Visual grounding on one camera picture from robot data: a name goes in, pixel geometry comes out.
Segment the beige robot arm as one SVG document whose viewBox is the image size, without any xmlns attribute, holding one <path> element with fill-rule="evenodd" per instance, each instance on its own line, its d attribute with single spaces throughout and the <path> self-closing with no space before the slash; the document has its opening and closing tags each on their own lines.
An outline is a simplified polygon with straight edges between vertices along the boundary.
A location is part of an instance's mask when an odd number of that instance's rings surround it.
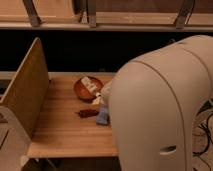
<svg viewBox="0 0 213 171">
<path fill-rule="evenodd" d="M 109 98 L 122 171 L 193 171 L 195 117 L 212 97 L 212 36 L 191 36 L 125 64 Z"/>
</svg>

